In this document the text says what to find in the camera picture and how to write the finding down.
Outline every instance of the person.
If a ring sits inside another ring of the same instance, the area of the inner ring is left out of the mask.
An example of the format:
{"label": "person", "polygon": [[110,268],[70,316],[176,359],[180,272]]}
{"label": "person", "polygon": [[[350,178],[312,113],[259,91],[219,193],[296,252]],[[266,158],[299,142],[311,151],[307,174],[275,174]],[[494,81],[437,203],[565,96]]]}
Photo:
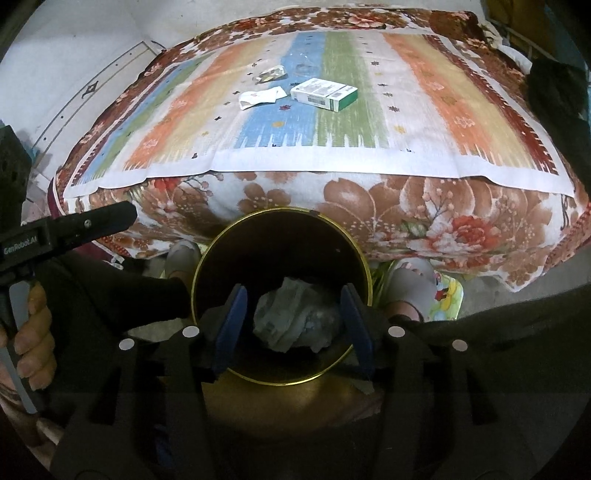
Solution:
{"label": "person", "polygon": [[[177,244],[167,259],[166,279],[119,271],[73,252],[40,265],[30,319],[15,346],[23,354],[19,373],[31,388],[45,392],[48,409],[43,418],[24,414],[1,372],[0,402],[46,468],[80,394],[92,390],[93,378],[109,365],[125,332],[189,316],[198,259],[194,246]],[[581,319],[589,312],[585,299],[591,286],[456,322],[423,323],[436,289],[433,269],[420,259],[400,266],[386,281],[380,308],[414,320],[430,342],[462,338],[484,352],[483,364],[495,380],[486,385],[491,401],[511,412],[537,468],[544,467],[589,402],[591,349],[584,339],[591,323]],[[223,375],[203,387],[216,426],[212,442],[228,478],[366,478],[380,430],[384,393],[378,386],[363,393],[348,379],[327,374],[282,388]],[[159,459],[166,464],[167,452]]]}

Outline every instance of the orange stripe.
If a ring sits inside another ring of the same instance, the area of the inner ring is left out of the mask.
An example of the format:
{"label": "orange stripe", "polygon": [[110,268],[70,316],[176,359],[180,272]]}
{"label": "orange stripe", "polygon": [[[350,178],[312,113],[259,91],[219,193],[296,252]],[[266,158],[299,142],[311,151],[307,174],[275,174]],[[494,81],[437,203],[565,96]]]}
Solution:
{"label": "orange stripe", "polygon": [[185,113],[198,104],[207,89],[217,81],[218,75],[227,71],[240,59],[247,45],[248,42],[245,42],[228,47],[199,78],[192,81],[191,85],[172,102],[166,116],[144,137],[142,144],[125,162],[124,170],[144,168],[151,158],[162,151],[168,136],[181,122]]}
{"label": "orange stripe", "polygon": [[472,111],[464,102],[457,100],[447,80],[436,74],[430,62],[407,42],[407,36],[384,34],[386,42],[408,63],[419,85],[435,104],[462,155],[483,156],[481,153],[490,152],[491,139],[488,133],[474,122]]}

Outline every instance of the trash can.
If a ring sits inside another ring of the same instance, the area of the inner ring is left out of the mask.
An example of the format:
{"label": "trash can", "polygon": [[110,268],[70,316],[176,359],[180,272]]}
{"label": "trash can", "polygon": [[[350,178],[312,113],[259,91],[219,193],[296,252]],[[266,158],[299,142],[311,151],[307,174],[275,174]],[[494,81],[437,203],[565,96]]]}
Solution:
{"label": "trash can", "polygon": [[220,233],[203,255],[193,281],[193,316],[222,305],[233,286],[248,292],[248,310],[234,359],[233,373],[274,386],[303,383],[337,365],[352,349],[343,330],[318,353],[308,347],[278,353],[252,333],[259,298],[281,287],[284,277],[327,287],[339,301],[340,290],[352,283],[371,305],[368,264],[353,238],[337,223],[313,210],[281,207],[255,212]]}

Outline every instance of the red flower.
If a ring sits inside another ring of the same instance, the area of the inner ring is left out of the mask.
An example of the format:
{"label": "red flower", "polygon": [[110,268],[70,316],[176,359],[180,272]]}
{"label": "red flower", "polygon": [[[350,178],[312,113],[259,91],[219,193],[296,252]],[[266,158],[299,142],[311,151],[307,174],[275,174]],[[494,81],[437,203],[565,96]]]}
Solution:
{"label": "red flower", "polygon": [[169,177],[164,179],[155,179],[154,188],[161,192],[172,192],[179,183],[181,183],[182,177]]}
{"label": "red flower", "polygon": [[484,251],[492,250],[499,244],[499,229],[481,218],[468,215],[454,218],[452,229],[458,244],[480,245]]}

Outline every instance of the floral bedspread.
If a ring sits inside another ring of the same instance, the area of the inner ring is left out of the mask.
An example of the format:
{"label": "floral bedspread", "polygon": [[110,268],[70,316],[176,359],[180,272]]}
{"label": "floral bedspread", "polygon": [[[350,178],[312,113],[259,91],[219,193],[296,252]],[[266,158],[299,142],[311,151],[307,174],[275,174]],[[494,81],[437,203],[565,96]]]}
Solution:
{"label": "floral bedspread", "polygon": [[179,238],[206,244],[242,215],[274,206],[298,206],[338,221],[371,260],[419,255],[441,270],[495,276],[508,288],[519,290],[572,256],[591,234],[589,199],[572,175],[574,197],[501,187],[483,177],[211,171],[63,198],[67,182],[93,144],[91,140],[144,91],[155,69],[178,61],[189,47],[198,45],[208,51],[263,34],[327,28],[396,29],[409,24],[430,28],[458,48],[471,51],[471,58],[527,110],[523,75],[485,44],[473,14],[369,7],[286,9],[224,25],[163,52],[76,145],[56,175],[50,195],[62,214],[123,200],[134,202],[139,213],[134,226],[100,241],[118,255],[151,258],[167,252]]}

